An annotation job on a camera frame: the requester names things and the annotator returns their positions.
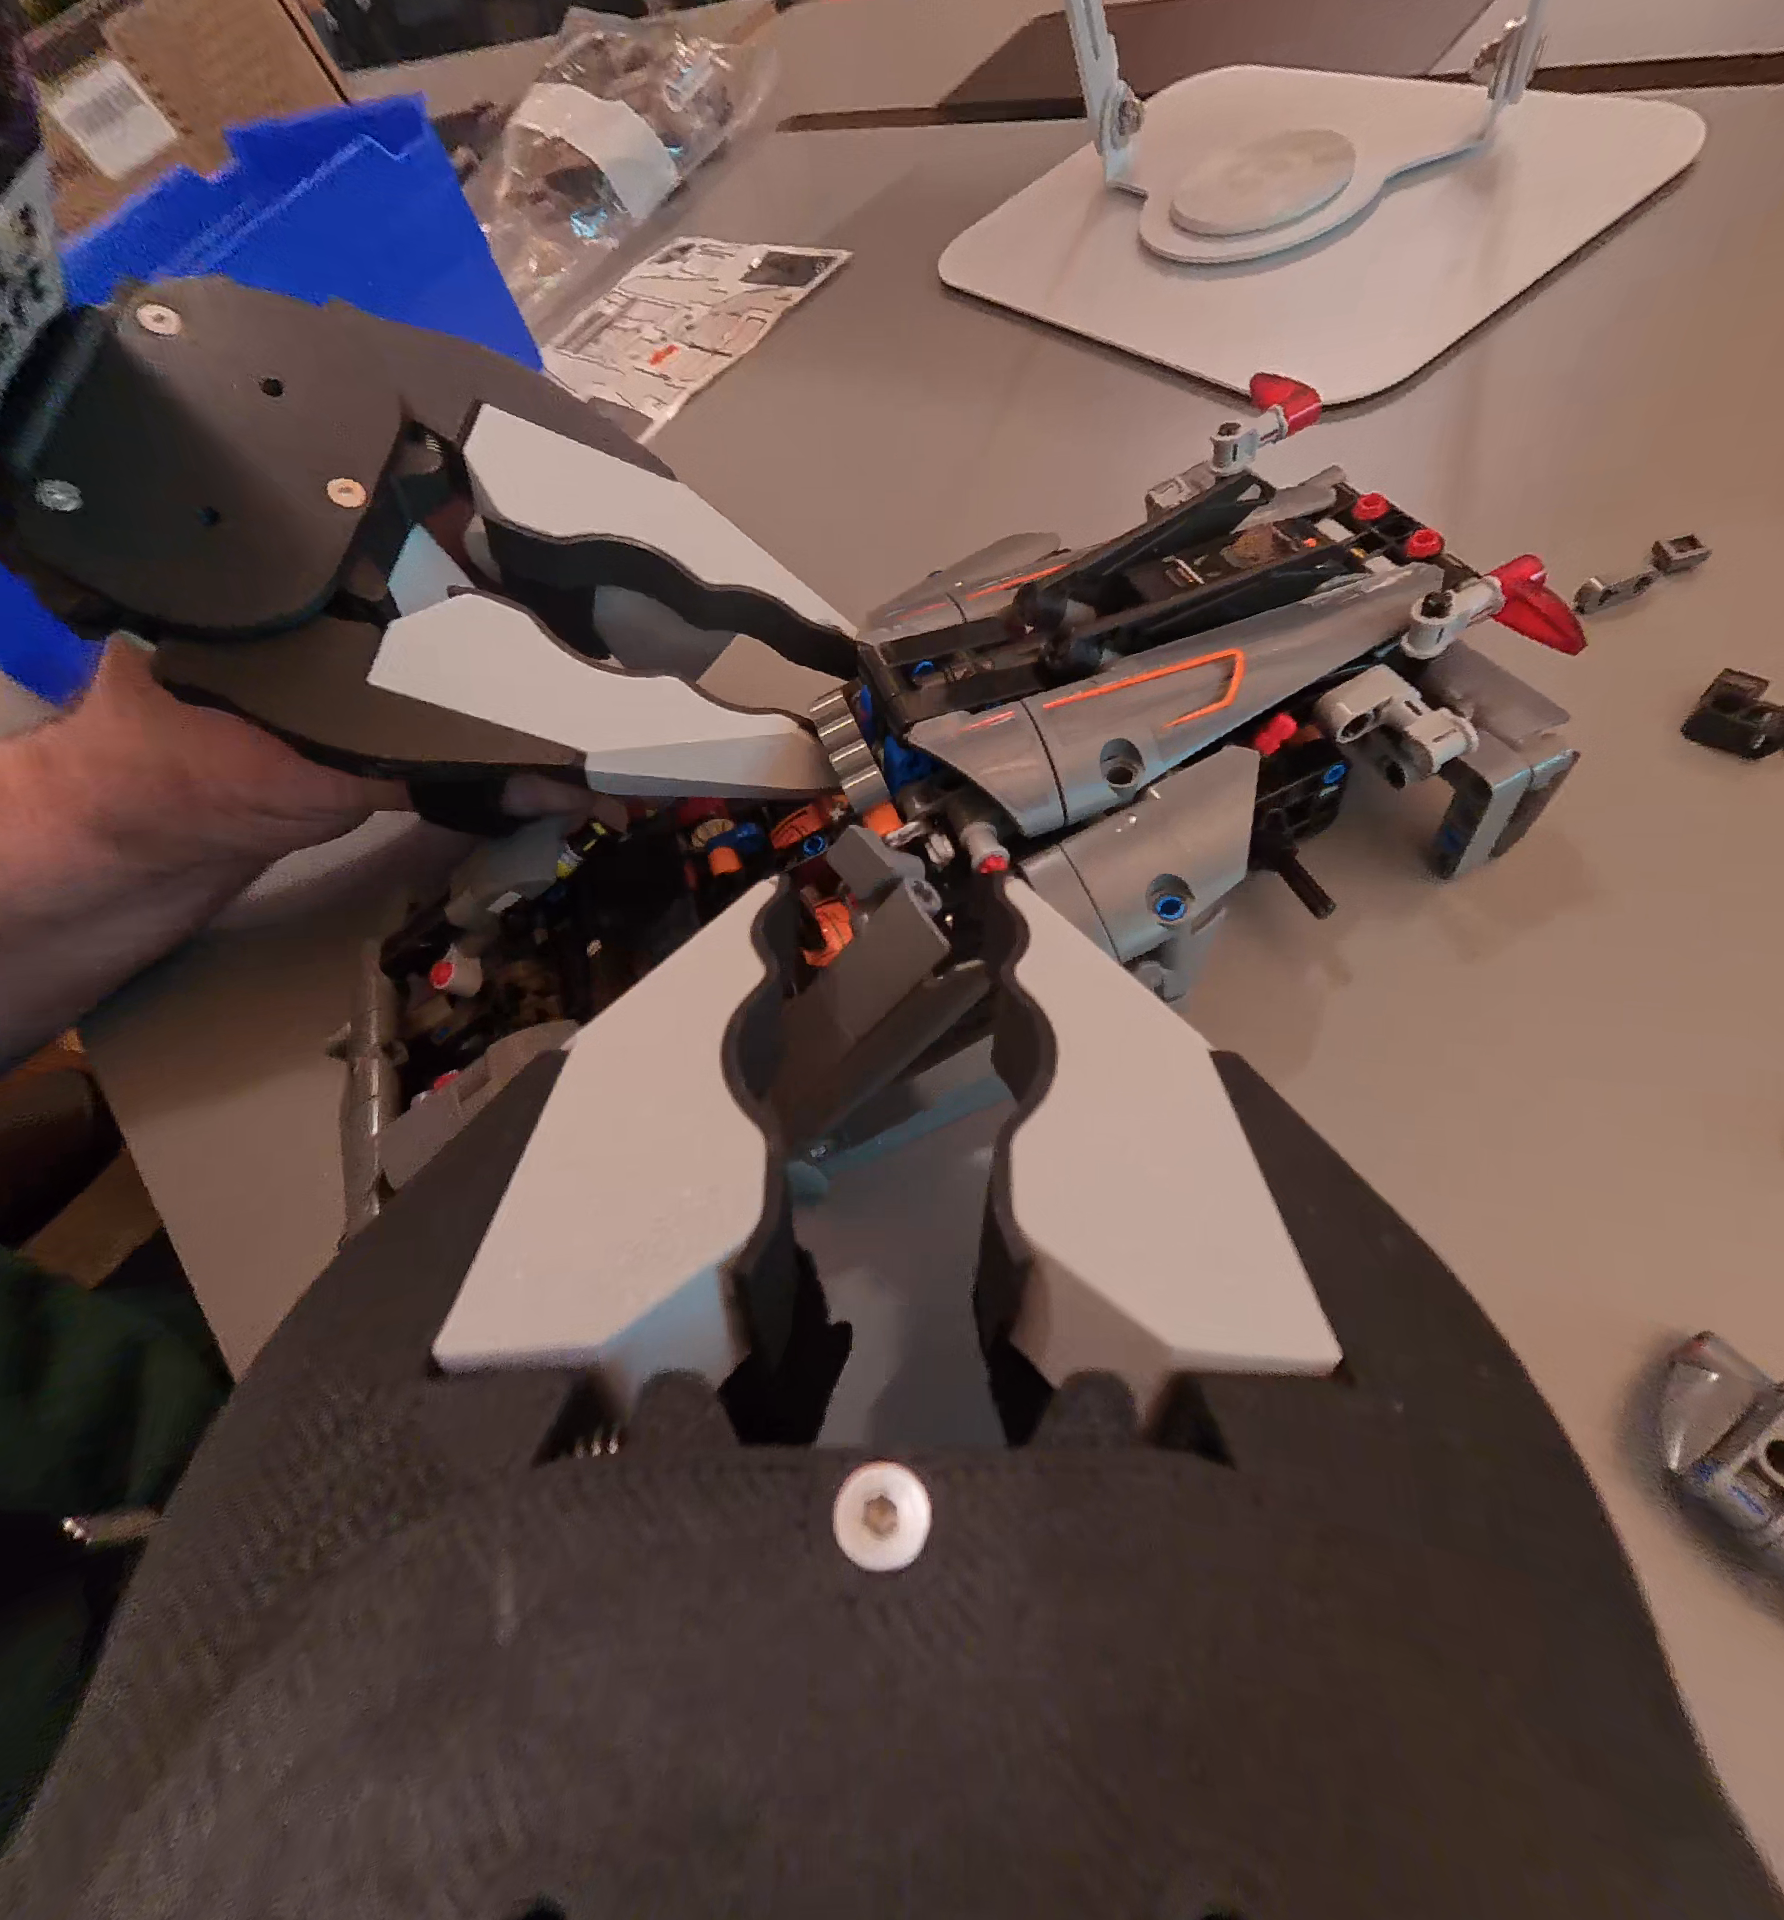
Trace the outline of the grey and black lego car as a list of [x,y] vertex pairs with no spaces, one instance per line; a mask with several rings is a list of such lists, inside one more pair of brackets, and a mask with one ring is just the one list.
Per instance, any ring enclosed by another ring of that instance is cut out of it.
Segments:
[[996,543],[875,616],[846,684],[807,719],[837,783],[805,803],[600,803],[585,824],[492,841],[363,949],[343,1064],[347,1235],[368,1225],[519,1067],[568,1040],[758,883],[786,878],[814,986],[886,891],[914,895],[952,959],[893,1014],[880,1064],[804,1106],[841,1135],[871,1099],[990,1026],[967,934],[980,878],[1014,877],[1166,999],[1189,991],[1230,897],[1281,874],[1325,919],[1301,847],[1354,767],[1450,804],[1428,870],[1514,847],[1577,765],[1571,722],[1473,649],[1497,623],[1561,657],[1577,608],[1539,557],[1461,563],[1437,528],[1342,470],[1277,486],[1267,444],[1319,415],[1278,373],[1249,382],[1145,523],[1089,549]]

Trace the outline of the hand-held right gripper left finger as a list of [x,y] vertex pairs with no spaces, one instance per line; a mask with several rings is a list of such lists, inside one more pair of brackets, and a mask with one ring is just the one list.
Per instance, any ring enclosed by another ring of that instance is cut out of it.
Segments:
[[782,1371],[793,1238],[779,1125],[780,881],[740,895],[562,1049],[440,1326],[447,1377],[568,1370],[617,1413],[661,1374]]

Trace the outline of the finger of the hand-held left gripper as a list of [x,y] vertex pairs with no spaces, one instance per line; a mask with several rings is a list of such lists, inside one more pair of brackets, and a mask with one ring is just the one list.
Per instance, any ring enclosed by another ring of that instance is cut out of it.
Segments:
[[625,801],[807,801],[837,789],[810,710],[833,676],[738,633],[697,679],[593,663],[484,593],[391,623],[368,684],[566,749]]
[[628,596],[697,632],[743,636],[846,681],[854,630],[688,486],[622,453],[478,404],[462,441],[495,578],[542,614]]

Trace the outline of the scattered small lego pieces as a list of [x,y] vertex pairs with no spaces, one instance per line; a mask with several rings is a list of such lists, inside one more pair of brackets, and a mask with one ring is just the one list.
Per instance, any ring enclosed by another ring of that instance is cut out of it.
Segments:
[[[1586,577],[1571,595],[1572,610],[1588,621],[1644,599],[1668,578],[1708,563],[1711,549],[1696,534],[1652,541],[1644,565],[1614,577]],[[1741,764],[1784,757],[1784,705],[1770,700],[1770,682],[1739,668],[1720,670],[1682,722],[1682,739]]]

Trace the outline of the grey curved lego subassembly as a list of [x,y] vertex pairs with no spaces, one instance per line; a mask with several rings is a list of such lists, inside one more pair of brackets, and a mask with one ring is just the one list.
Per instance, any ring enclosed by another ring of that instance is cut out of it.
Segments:
[[1784,1549],[1784,1380],[1716,1333],[1666,1362],[1659,1400],[1666,1475],[1753,1549]]

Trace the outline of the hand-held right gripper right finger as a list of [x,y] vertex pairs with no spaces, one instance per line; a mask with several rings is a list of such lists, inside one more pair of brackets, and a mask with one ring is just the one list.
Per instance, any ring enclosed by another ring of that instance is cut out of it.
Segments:
[[992,1059],[1014,1101],[982,1222],[982,1364],[1002,1441],[1106,1380],[1134,1433],[1188,1380],[1342,1364],[1215,1052],[1026,883],[989,883]]

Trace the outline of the lego sticker sheet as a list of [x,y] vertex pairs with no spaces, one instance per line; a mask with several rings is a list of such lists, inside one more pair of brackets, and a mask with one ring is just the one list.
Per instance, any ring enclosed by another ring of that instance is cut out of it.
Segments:
[[850,262],[837,250],[677,238],[559,325],[542,369],[648,441]]

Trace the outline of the cardboard box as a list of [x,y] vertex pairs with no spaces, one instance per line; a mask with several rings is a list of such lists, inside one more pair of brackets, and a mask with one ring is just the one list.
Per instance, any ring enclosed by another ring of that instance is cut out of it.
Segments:
[[209,172],[235,127],[351,102],[314,13],[297,3],[85,3],[33,30],[26,47],[47,87],[118,60],[181,135],[178,161]]

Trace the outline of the grey monitor stand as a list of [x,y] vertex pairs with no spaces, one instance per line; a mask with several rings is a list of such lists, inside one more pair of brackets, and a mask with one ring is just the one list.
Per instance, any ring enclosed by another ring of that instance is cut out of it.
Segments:
[[964,228],[950,292],[1241,395],[1379,397],[1699,157],[1696,110],[1531,89],[1545,5],[1484,80],[1238,64],[1140,99],[1064,5],[1089,147]]

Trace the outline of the clear plastic bag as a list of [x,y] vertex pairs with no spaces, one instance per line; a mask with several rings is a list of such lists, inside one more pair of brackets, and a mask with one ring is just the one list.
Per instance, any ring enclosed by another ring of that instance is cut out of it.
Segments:
[[776,16],[775,5],[571,11],[466,184],[504,271],[568,275],[619,251],[769,125]]

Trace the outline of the blue plastic bin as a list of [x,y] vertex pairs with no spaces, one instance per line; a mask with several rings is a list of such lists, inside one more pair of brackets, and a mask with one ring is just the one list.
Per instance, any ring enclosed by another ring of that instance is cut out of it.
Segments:
[[[175,168],[58,253],[70,301],[122,282],[217,275],[480,343],[538,370],[453,158],[423,106],[393,99],[231,132],[213,176]],[[435,519],[440,543],[473,510]],[[451,570],[466,573],[451,553]],[[45,707],[75,701],[100,645],[34,563],[0,560],[0,670]]]

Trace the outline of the person's left forearm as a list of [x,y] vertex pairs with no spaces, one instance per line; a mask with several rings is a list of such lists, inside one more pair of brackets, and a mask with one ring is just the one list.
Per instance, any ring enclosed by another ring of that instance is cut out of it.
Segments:
[[189,938],[243,883],[184,767],[87,701],[0,741],[0,1073]]

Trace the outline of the person's left hand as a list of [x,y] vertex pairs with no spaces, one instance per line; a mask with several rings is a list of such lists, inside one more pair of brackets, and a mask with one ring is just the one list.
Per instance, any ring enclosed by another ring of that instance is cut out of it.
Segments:
[[330,771],[241,717],[184,705],[128,636],[111,638],[58,737],[85,919],[194,927],[281,857],[415,810],[402,782]]

